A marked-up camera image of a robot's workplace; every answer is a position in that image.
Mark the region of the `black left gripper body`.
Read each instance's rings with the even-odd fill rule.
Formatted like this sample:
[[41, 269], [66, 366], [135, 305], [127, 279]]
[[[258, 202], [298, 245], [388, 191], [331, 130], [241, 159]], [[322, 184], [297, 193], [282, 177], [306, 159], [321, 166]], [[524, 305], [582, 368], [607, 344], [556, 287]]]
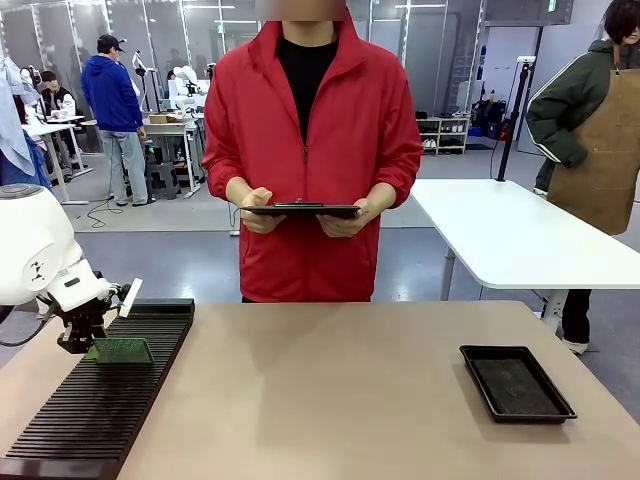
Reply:
[[57, 345], [70, 354], [88, 353], [96, 339], [107, 337], [104, 316], [111, 310], [112, 307], [78, 307], [63, 312], [64, 331], [57, 337]]

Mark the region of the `person's right hand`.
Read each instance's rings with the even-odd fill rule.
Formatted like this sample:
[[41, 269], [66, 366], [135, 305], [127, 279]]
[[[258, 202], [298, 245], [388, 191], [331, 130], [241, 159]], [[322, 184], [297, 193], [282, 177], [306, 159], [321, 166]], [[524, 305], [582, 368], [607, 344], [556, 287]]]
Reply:
[[272, 192], [264, 187], [253, 189], [241, 177], [234, 177], [228, 181], [226, 196], [230, 203], [239, 208], [243, 225], [253, 233], [269, 234], [285, 219], [284, 215], [271, 217], [248, 211], [248, 207], [266, 206], [272, 197]]

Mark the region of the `person's left hand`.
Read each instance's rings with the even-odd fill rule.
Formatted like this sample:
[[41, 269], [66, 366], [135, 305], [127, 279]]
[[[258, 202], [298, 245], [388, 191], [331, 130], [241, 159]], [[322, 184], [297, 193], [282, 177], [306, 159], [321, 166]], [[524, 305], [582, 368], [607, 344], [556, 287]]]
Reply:
[[369, 194], [357, 200], [358, 211], [353, 218], [342, 219], [328, 215], [318, 215], [317, 219], [324, 233], [330, 238], [351, 238], [371, 221], [379, 217], [395, 202], [396, 193], [388, 183], [378, 183]]

